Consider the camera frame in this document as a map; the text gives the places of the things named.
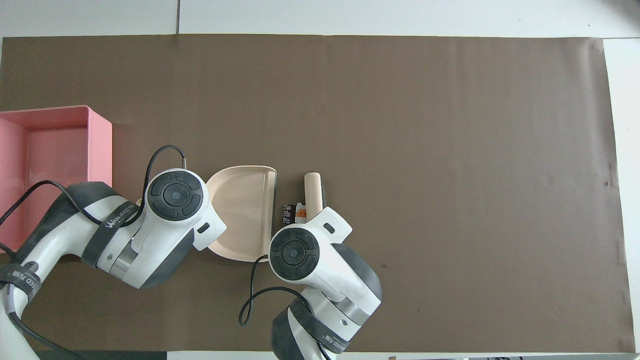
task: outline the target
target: small black button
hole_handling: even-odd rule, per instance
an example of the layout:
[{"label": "small black button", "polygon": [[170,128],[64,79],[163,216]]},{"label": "small black button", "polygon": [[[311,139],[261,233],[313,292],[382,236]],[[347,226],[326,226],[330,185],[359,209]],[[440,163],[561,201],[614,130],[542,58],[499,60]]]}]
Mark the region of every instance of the small black button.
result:
[{"label": "small black button", "polygon": [[316,259],[317,257],[315,255],[307,256],[305,263],[296,269],[296,277],[302,279],[303,277],[309,276],[316,268]]},{"label": "small black button", "polygon": [[160,213],[168,218],[176,218],[178,216],[178,211],[169,208],[160,200],[154,201],[152,205],[155,212]]},{"label": "small black button", "polygon": [[290,239],[291,239],[291,230],[280,231],[280,234],[278,234],[275,238],[273,238],[273,241],[271,242],[271,251],[273,252],[280,251],[280,248],[282,248],[282,244],[285,243],[285,241]]},{"label": "small black button", "polygon": [[209,228],[209,223],[208,222],[204,223],[204,225],[200,226],[200,228],[198,229],[198,234],[204,233],[208,228]]},{"label": "small black button", "polygon": [[200,181],[188,172],[177,171],[175,173],[175,179],[189,185],[192,190],[197,190],[200,188]]},{"label": "small black button", "polygon": [[301,231],[297,231],[296,238],[302,241],[307,249],[313,250],[316,248],[316,238],[308,231],[302,229]]},{"label": "small black button", "polygon": [[191,202],[182,209],[182,214],[186,217],[191,215],[200,205],[201,196],[198,194],[193,194],[191,196]]},{"label": "small black button", "polygon": [[282,277],[291,277],[291,268],[282,262],[280,256],[273,257],[273,269]]},{"label": "small black button", "polygon": [[300,264],[305,259],[305,247],[300,241],[289,241],[282,249],[282,259],[289,265]]},{"label": "small black button", "polygon": [[179,208],[189,200],[189,189],[178,183],[173,183],[164,189],[164,201],[174,208]]},{"label": "small black button", "polygon": [[171,178],[168,174],[164,174],[159,176],[154,183],[151,184],[151,195],[158,196],[162,192],[162,187],[168,184],[171,181]]}]

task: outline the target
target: small label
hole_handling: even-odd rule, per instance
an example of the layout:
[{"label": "small label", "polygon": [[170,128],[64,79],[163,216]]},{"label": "small label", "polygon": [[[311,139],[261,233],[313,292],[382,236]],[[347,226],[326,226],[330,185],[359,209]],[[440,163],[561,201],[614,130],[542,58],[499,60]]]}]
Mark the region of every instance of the small label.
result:
[{"label": "small label", "polygon": [[307,207],[301,202],[296,205],[296,224],[305,224],[307,222]]},{"label": "small label", "polygon": [[41,285],[40,278],[35,272],[25,266],[13,263],[0,266],[0,281],[13,284],[24,291],[29,297],[29,301],[36,295]]},{"label": "small label", "polygon": [[105,221],[104,227],[108,227],[109,229],[111,229],[114,225],[123,222],[126,219],[125,215],[128,214],[134,208],[137,208],[135,204],[127,205],[127,207],[124,208],[119,214]]},{"label": "small label", "polygon": [[344,349],[346,349],[346,347],[343,344],[340,344],[337,340],[334,340],[329,335],[324,335],[324,339],[328,341],[330,344],[332,344],[335,348],[340,349],[340,351],[344,351]]}]

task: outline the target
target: black cable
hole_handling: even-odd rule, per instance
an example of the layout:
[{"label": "black cable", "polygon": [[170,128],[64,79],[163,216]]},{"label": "black cable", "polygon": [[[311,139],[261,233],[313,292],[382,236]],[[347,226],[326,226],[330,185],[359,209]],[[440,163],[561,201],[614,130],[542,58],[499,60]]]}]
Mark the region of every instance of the black cable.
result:
[{"label": "black cable", "polygon": [[122,224],[122,227],[133,224],[142,214],[142,209],[145,208],[145,193],[147,192],[147,186],[149,185],[149,176],[151,175],[151,166],[153,166],[154,161],[156,160],[156,157],[158,156],[158,154],[160,154],[161,152],[167,149],[174,149],[177,152],[179,152],[180,156],[182,156],[182,168],[185,170],[187,169],[187,157],[184,155],[184,153],[179,147],[174,145],[165,145],[160,149],[156,150],[156,152],[154,152],[154,154],[151,155],[151,159],[149,159],[149,164],[147,165],[147,173],[145,174],[145,184],[142,187],[142,201],[140,202],[140,209],[130,220]]},{"label": "black cable", "polygon": [[13,213],[13,211],[16,210],[18,208],[18,206],[20,206],[20,204],[22,204],[25,201],[25,199],[27,199],[27,197],[29,197],[29,195],[31,195],[31,193],[34,190],[36,190],[37,188],[39,188],[39,187],[41,187],[42,185],[45,185],[45,184],[50,184],[50,185],[53,185],[53,186],[57,187],[58,189],[60,189],[60,191],[67,196],[67,198],[69,199],[71,204],[78,211],[80,211],[84,216],[86,216],[87,219],[91,220],[94,224],[100,225],[102,223],[100,220],[94,218],[91,214],[89,214],[84,208],[81,208],[80,206],[78,206],[78,204],[76,203],[74,198],[71,196],[71,194],[69,194],[69,192],[67,191],[67,189],[64,186],[60,185],[56,181],[42,180],[42,181],[39,181],[39,182],[35,183],[26,192],[24,192],[24,194],[22,194],[22,196],[18,199],[18,201],[16,201],[9,208],[9,210],[7,210],[6,213],[4,213],[4,215],[0,218],[0,225],[3,224],[3,222],[9,217],[9,215],[11,215],[11,213]]},{"label": "black cable", "polygon": [[245,326],[246,323],[249,322],[249,318],[247,316],[247,319],[243,322],[242,320],[242,314],[244,314],[244,310],[246,310],[247,306],[249,306],[249,303],[251,303],[255,298],[257,298],[258,296],[267,293],[269,291],[276,291],[276,290],[280,290],[280,291],[286,291],[287,293],[291,293],[293,295],[295,295],[298,299],[300,299],[300,301],[302,302],[302,304],[305,306],[305,308],[307,310],[309,310],[310,313],[313,314],[313,310],[311,310],[311,307],[309,306],[309,302],[305,299],[304,296],[302,296],[301,293],[297,292],[296,290],[293,290],[291,288],[286,288],[285,286],[271,286],[269,288],[264,288],[260,291],[258,291],[257,293],[251,295],[245,302],[244,305],[242,305],[242,309],[240,309],[240,313],[238,314],[238,323],[240,324],[240,326]]},{"label": "black cable", "polygon": [[[185,157],[184,153],[182,152],[182,150],[179,147],[174,146],[174,145],[165,145],[165,146],[161,147],[160,149],[156,150],[156,152],[153,154],[153,156],[149,160],[149,164],[147,165],[147,173],[145,174],[145,184],[144,184],[144,188],[143,188],[143,191],[142,191],[142,203],[140,204],[140,210],[136,213],[136,215],[131,220],[129,220],[128,222],[124,223],[123,226],[131,225],[133,222],[135,222],[140,217],[140,214],[142,213],[142,209],[145,207],[145,192],[147,190],[147,186],[148,186],[148,183],[149,183],[149,176],[151,174],[151,167],[152,167],[154,161],[156,160],[156,157],[158,156],[158,154],[160,152],[162,152],[163,150],[169,149],[169,148],[175,149],[180,153],[180,155],[182,156],[182,167],[187,169],[186,157]],[[34,190],[36,190],[37,188],[39,188],[40,186],[45,185],[45,184],[51,184],[51,185],[54,185],[55,187],[57,187],[58,189],[60,189],[60,191],[67,196],[67,198],[69,199],[71,204],[78,211],[80,211],[87,219],[91,220],[94,224],[100,225],[102,223],[100,220],[97,220],[91,214],[89,214],[89,212],[87,212],[84,208],[81,208],[80,206],[78,206],[78,204],[76,203],[74,198],[71,196],[71,194],[69,194],[69,192],[67,191],[67,189],[64,186],[60,185],[56,181],[43,180],[43,181],[39,181],[39,182],[35,183],[24,194],[22,194],[22,196],[18,199],[18,201],[16,201],[9,208],[9,210],[7,210],[6,213],[4,213],[4,215],[0,218],[0,225],[2,225],[4,223],[4,221],[18,208],[18,206],[20,206],[27,199],[27,197],[29,197],[29,195],[31,195],[31,193],[33,193]],[[5,244],[0,242],[0,249],[4,250],[7,254],[9,254],[9,256],[11,257],[11,263],[19,263],[19,259],[17,257],[17,254],[11,248],[9,248],[7,245],[5,245]],[[4,287],[4,282],[0,282],[0,286]],[[39,342],[43,343],[44,345],[46,345],[46,346],[48,346],[48,347],[50,347],[52,349],[68,353],[68,354],[74,356],[76,359],[82,359],[82,357],[80,355],[78,355],[77,353],[75,353],[75,352],[73,352],[73,351],[71,351],[71,350],[69,350],[69,349],[67,349],[65,347],[62,347],[62,346],[54,343],[53,341],[48,340],[44,336],[39,335],[37,332],[29,329],[29,327],[27,327],[27,325],[24,325],[22,320],[17,316],[17,314],[15,312],[8,314],[8,316],[9,316],[9,319],[11,320],[11,322],[14,324],[14,326],[20,328],[23,332],[25,332],[26,334],[30,335],[32,338],[38,340]]]},{"label": "black cable", "polygon": [[14,326],[18,327],[20,330],[22,330],[23,332],[26,332],[27,334],[29,334],[32,338],[38,340],[39,342],[43,343],[44,345],[47,345],[48,347],[54,349],[54,350],[58,350],[58,351],[62,351],[65,352],[71,356],[73,356],[75,359],[80,359],[82,360],[82,356],[78,355],[77,353],[62,347],[56,343],[54,343],[53,341],[50,341],[46,338],[44,338],[43,336],[39,335],[38,333],[36,333],[35,331],[29,329],[27,327],[27,325],[24,325],[24,323],[20,320],[20,318],[18,317],[18,315],[13,312],[8,314],[9,319],[11,320],[11,322],[14,324]]},{"label": "black cable", "polygon": [[[256,261],[253,262],[253,266],[251,267],[251,279],[249,280],[249,297],[253,296],[253,276],[255,275],[255,267],[260,263],[260,260],[268,258],[268,255],[262,255]],[[251,317],[251,308],[253,306],[253,301],[249,302],[249,309],[246,312],[246,318],[240,321],[240,326],[245,326]]]},{"label": "black cable", "polygon": [[9,261],[10,263],[17,263],[18,262],[18,254],[15,253],[15,251],[13,251],[11,248],[9,248],[8,246],[6,246],[3,243],[0,243],[0,249],[2,249],[2,251],[6,252],[7,254],[9,254],[9,257],[11,258],[11,261]]},{"label": "black cable", "polygon": [[[291,288],[286,288],[284,286],[272,286],[270,288],[264,288],[264,289],[258,291],[256,294],[253,294],[253,276],[255,275],[255,268],[258,265],[258,263],[260,263],[260,260],[267,259],[268,257],[269,257],[268,255],[262,255],[261,257],[257,258],[253,262],[253,266],[251,267],[251,278],[250,278],[250,283],[249,283],[249,298],[247,299],[246,302],[244,302],[244,305],[242,306],[242,309],[240,309],[240,313],[238,314],[238,323],[240,324],[240,326],[245,326],[249,322],[249,317],[251,317],[251,310],[252,310],[252,306],[253,306],[253,300],[255,298],[257,298],[258,296],[262,295],[263,293],[266,293],[266,292],[269,292],[269,291],[275,291],[275,290],[281,290],[281,291],[286,291],[287,293],[292,293],[298,299],[300,299],[302,304],[305,306],[305,308],[307,310],[309,310],[309,313],[311,313],[312,316],[314,314],[314,311],[311,308],[311,306],[309,305],[309,302],[306,300],[306,298],[304,296],[302,296],[301,293],[299,293],[296,290],[293,290]],[[247,307],[248,307],[248,310],[247,310],[247,313],[246,313],[246,318],[243,320],[242,319],[242,314],[244,313],[244,310]],[[317,341],[317,340],[316,340],[316,345],[318,346],[318,350],[320,350],[320,353],[323,355],[325,360],[331,360],[329,355],[327,355],[327,353],[322,348],[322,345],[320,344],[320,342]]]}]

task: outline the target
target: black strap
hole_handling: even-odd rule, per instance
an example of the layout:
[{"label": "black strap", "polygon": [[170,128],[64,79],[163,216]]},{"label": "black strap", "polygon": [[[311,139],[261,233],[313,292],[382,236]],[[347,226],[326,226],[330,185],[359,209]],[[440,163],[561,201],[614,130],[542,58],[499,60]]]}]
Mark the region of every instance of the black strap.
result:
[{"label": "black strap", "polygon": [[19,264],[0,265],[0,282],[14,284],[27,294],[29,301],[36,295],[42,285],[40,277],[34,271]]},{"label": "black strap", "polygon": [[289,305],[291,313],[302,327],[316,341],[320,342],[324,347],[334,354],[341,354],[344,349],[349,346],[349,342],[341,338],[333,330],[329,329],[325,324],[321,323],[316,317],[311,315],[309,310],[302,304],[300,299],[296,299]]},{"label": "black strap", "polygon": [[123,202],[98,226],[82,253],[82,261],[87,265],[97,267],[98,259],[116,232],[131,215],[139,211],[140,207],[131,201]]}]

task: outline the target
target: black circular panel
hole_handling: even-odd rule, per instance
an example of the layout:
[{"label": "black circular panel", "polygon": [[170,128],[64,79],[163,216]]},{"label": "black circular panel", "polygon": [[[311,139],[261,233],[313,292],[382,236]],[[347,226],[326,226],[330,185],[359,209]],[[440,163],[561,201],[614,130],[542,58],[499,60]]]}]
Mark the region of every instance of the black circular panel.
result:
[{"label": "black circular panel", "polygon": [[298,265],[305,259],[305,247],[299,241],[290,241],[282,249],[282,259],[289,265]]},{"label": "black circular panel", "polygon": [[316,268],[320,249],[316,237],[300,227],[280,231],[271,241],[269,261],[283,279],[300,280]]},{"label": "black circular panel", "polygon": [[184,185],[173,183],[164,189],[163,197],[167,204],[179,208],[189,200],[189,189]]},{"label": "black circular panel", "polygon": [[186,171],[172,171],[155,178],[149,184],[146,203],[165,220],[185,220],[202,206],[200,180]]}]

